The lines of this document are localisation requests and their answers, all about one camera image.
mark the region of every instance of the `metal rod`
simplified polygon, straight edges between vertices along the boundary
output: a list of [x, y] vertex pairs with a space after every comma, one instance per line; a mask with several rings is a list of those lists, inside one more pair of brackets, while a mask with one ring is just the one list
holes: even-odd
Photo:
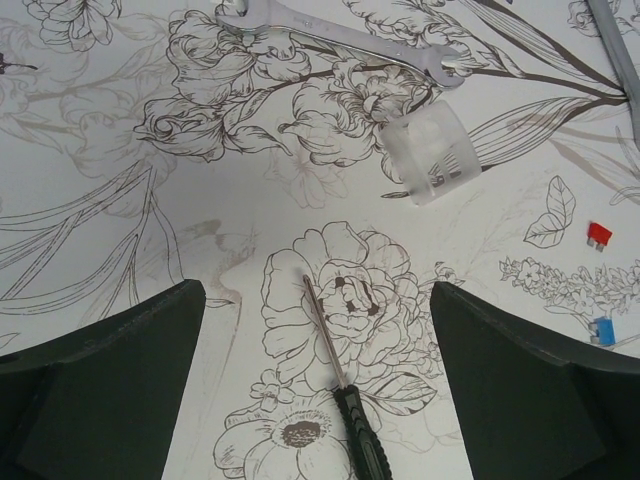
[[347, 379], [344, 376], [344, 372], [342, 371], [342, 366], [340, 365], [340, 361], [338, 360], [338, 354], [336, 353], [336, 349], [333, 346], [333, 342], [331, 342], [331, 337], [329, 336], [329, 329], [327, 328], [327, 324], [325, 322], [324, 312], [322, 307], [320, 306], [320, 302], [318, 301], [318, 297], [316, 297], [315, 292], [313, 291], [313, 285], [311, 284], [311, 279], [307, 275], [302, 276], [302, 280], [304, 281], [304, 286], [311, 297], [311, 306], [316, 314], [316, 320], [318, 323], [318, 328], [320, 329], [320, 334], [322, 338], [324, 338], [324, 344], [327, 346], [327, 350], [329, 351], [329, 360], [331, 360], [331, 365], [333, 365], [333, 369], [338, 376], [338, 385], [340, 388], [346, 388], [348, 383]]

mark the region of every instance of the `clear plastic cup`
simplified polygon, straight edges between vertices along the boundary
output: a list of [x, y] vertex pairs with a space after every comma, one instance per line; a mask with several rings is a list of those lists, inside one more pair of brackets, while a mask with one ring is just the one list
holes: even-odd
[[416, 205], [425, 205], [482, 172], [467, 131], [444, 101], [390, 122], [381, 138]]

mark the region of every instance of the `floral tablecloth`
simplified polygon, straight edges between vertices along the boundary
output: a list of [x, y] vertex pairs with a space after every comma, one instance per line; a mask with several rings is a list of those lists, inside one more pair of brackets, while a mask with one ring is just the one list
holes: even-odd
[[[198, 278], [208, 308], [164, 478], [347, 480], [306, 273], [394, 478], [471, 478], [436, 280], [583, 341], [611, 316], [611, 348], [640, 355], [625, 96], [582, 1], [285, 3], [448, 44], [466, 81], [442, 91], [303, 36], [232, 34], [206, 0], [0, 5], [0, 354]], [[640, 2], [609, 3], [638, 58]], [[436, 99], [484, 173], [417, 208], [380, 130]], [[602, 253], [590, 221], [614, 232]]]

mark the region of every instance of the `blue fuse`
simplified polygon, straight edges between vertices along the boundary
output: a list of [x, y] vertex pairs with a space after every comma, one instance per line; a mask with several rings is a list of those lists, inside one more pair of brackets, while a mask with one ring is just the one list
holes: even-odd
[[589, 324], [589, 330], [593, 332], [591, 343], [609, 347], [616, 343], [616, 335], [613, 331], [613, 322], [610, 318], [596, 318]]

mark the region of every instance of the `metal tool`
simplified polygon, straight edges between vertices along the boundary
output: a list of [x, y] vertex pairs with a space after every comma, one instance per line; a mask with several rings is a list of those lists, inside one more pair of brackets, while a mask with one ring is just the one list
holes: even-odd
[[333, 369], [338, 376], [339, 388], [333, 393], [340, 413], [347, 428], [347, 436], [353, 467], [359, 480], [393, 480], [391, 467], [382, 449], [378, 436], [372, 430], [364, 414], [364, 407], [360, 399], [360, 391], [355, 385], [349, 385], [344, 376], [336, 350], [331, 343], [329, 329], [325, 323], [322, 306], [313, 291], [313, 285], [308, 276], [302, 277], [305, 288], [311, 297], [311, 305], [317, 317], [318, 328], [324, 338]]
[[248, 33], [260, 33], [269, 28], [282, 28], [329, 43], [358, 50], [410, 68], [420, 75], [433, 78], [442, 87], [462, 85], [464, 78], [450, 76], [442, 68], [445, 58], [456, 59], [460, 53], [444, 45], [414, 48], [385, 40], [360, 30], [344, 27], [304, 13], [296, 12], [277, 0], [249, 0], [244, 16], [216, 13], [221, 24]]
[[613, 16], [611, 7], [607, 0], [587, 0], [593, 18], [600, 31], [602, 43], [609, 55], [609, 59], [616, 71], [618, 80], [622, 84], [624, 92], [629, 99], [629, 108], [631, 110], [631, 124], [633, 126], [633, 138], [636, 146], [640, 149], [640, 79], [636, 68], [629, 56], [616, 19]]

